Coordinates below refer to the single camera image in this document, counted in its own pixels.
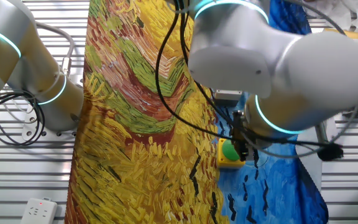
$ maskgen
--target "blue fabric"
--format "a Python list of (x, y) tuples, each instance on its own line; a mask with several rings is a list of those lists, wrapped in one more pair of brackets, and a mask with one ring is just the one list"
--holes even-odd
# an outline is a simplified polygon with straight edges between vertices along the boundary
[(269, 24), (285, 32), (303, 35), (311, 33), (303, 8), (282, 0), (270, 1)]
[[(301, 7), (271, 0), (270, 25), (297, 34), (310, 33), (306, 14)], [(237, 106), (221, 107), (231, 116), (243, 110), (248, 97), (244, 93)], [(229, 126), (218, 116), (219, 133), (228, 135)], [(274, 144), (267, 149), (295, 155), (295, 147)], [(218, 186), (224, 195), (222, 214), (231, 223), (325, 224), (328, 209), (309, 173), (299, 159), (278, 159), (259, 154), (255, 166), (248, 162), (239, 170), (220, 170)]]

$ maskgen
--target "yellow object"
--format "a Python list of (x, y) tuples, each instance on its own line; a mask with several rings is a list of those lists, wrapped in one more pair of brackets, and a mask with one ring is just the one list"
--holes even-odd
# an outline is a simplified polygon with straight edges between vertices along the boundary
[[(330, 29), (330, 28), (325, 28), (324, 31), (338, 32), (336, 29)], [(358, 39), (358, 32), (351, 32), (346, 30), (344, 30), (344, 32), (348, 37), (352, 39)]]
[(218, 168), (229, 168), (229, 169), (240, 169), (242, 166), (246, 164), (246, 162), (241, 162), (240, 160), (231, 161), (226, 158), (222, 151), (223, 143), (227, 141), (227, 139), (219, 139), (218, 142), (218, 159), (216, 160), (216, 165)]

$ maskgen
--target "electrical outlet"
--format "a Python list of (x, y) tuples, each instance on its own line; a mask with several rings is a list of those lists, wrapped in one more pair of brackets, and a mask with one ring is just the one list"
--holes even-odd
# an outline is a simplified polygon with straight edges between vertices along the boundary
[(31, 198), (25, 207), (21, 224), (52, 224), (57, 203), (50, 199)]

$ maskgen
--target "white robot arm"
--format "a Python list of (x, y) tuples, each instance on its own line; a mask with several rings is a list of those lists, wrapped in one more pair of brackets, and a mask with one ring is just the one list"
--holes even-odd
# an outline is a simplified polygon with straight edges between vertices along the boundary
[(75, 128), (83, 104), (82, 88), (61, 74), (30, 10), (20, 0), (0, 0), (0, 90), (7, 83), (35, 95), (52, 131)]
[(245, 127), (289, 138), (358, 104), (358, 44), (334, 32), (269, 26), (267, 1), (192, 1), (188, 68), (217, 90), (242, 90)]

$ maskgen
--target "power strip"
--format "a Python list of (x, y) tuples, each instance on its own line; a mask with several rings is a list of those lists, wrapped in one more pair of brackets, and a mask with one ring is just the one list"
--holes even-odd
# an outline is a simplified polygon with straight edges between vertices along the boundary
[(31, 198), (25, 207), (20, 224), (52, 224), (57, 209), (57, 203), (48, 198)]

